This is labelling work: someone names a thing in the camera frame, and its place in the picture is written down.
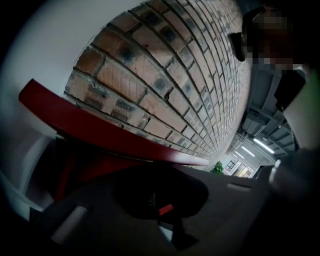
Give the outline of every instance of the potted plant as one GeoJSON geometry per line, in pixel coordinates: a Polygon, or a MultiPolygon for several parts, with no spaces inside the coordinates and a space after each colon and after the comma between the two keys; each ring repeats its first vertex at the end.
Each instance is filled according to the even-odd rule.
{"type": "Polygon", "coordinates": [[[215,166],[211,169],[211,173],[214,173],[214,174],[223,174],[223,166],[222,166],[222,163],[219,161],[215,164],[215,166]]]}

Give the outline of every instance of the metal beam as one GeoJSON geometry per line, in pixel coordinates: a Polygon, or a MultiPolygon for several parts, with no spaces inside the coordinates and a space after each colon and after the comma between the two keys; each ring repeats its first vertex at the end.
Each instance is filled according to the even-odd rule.
{"type": "Polygon", "coordinates": [[[262,111],[265,109],[265,107],[267,105],[267,102],[270,99],[270,97],[275,95],[275,92],[276,92],[276,90],[278,88],[280,80],[281,80],[281,77],[279,77],[277,75],[273,75],[268,94],[267,94],[267,96],[265,98],[265,101],[263,103],[263,106],[261,108],[262,111]]]}
{"type": "MultiPolygon", "coordinates": [[[[267,113],[266,111],[262,111],[261,108],[258,107],[257,105],[251,104],[250,109],[258,112],[259,114],[263,115],[264,117],[266,117],[266,118],[268,118],[268,119],[270,119],[270,120],[273,120],[273,121],[275,121],[275,122],[277,122],[277,123],[281,122],[281,120],[274,118],[274,116],[270,115],[270,114],[267,113]]],[[[283,126],[283,128],[284,128],[289,134],[291,134],[290,129],[288,129],[286,126],[283,126]]]]}
{"type": "Polygon", "coordinates": [[[279,141],[281,141],[281,140],[285,139],[285,138],[286,138],[286,137],[288,137],[288,136],[292,137],[292,135],[291,135],[291,134],[285,134],[284,136],[282,136],[282,137],[278,138],[275,142],[276,142],[276,143],[278,143],[279,141]]]}
{"type": "Polygon", "coordinates": [[[269,138],[272,134],[274,134],[277,130],[279,130],[281,127],[283,127],[283,123],[286,122],[286,119],[282,119],[273,129],[272,131],[270,131],[266,136],[265,138],[269,138]]]}

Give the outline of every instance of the black object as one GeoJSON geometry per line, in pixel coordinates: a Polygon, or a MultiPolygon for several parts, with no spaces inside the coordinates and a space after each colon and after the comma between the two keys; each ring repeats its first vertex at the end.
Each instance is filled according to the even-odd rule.
{"type": "Polygon", "coordinates": [[[277,103],[275,104],[277,109],[283,112],[295,99],[305,83],[306,80],[295,70],[288,70],[282,74],[280,83],[274,94],[274,97],[277,99],[277,103]]]}
{"type": "Polygon", "coordinates": [[[246,52],[251,52],[253,58],[258,58],[259,31],[252,21],[264,11],[265,8],[259,7],[247,12],[242,19],[242,32],[230,33],[228,35],[232,52],[240,62],[246,60],[246,52]]]}
{"type": "Polygon", "coordinates": [[[187,218],[201,209],[208,196],[200,180],[164,164],[128,171],[114,188],[116,201],[137,219],[158,219],[158,210],[169,204],[180,218],[187,218]]]}

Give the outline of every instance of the red panel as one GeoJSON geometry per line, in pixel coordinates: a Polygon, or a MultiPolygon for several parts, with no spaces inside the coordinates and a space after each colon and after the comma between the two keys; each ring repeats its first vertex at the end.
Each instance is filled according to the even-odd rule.
{"type": "Polygon", "coordinates": [[[71,152],[66,160],[64,167],[63,167],[63,171],[62,171],[61,177],[59,179],[56,193],[54,196],[54,201],[60,201],[64,198],[65,188],[66,188],[70,173],[75,168],[75,164],[76,164],[76,155],[74,152],[71,152]]]}
{"type": "Polygon", "coordinates": [[[170,212],[173,208],[174,207],[172,206],[172,204],[168,204],[167,206],[162,207],[161,209],[159,209],[159,216],[170,212]]]}
{"type": "Polygon", "coordinates": [[[145,161],[97,152],[97,156],[90,161],[89,167],[78,170],[77,181],[85,183],[98,176],[145,164],[145,161]]]}
{"type": "Polygon", "coordinates": [[[20,92],[19,100],[59,133],[110,152],[182,165],[209,164],[208,160],[154,143],[92,115],[57,96],[33,79],[20,92]]]}

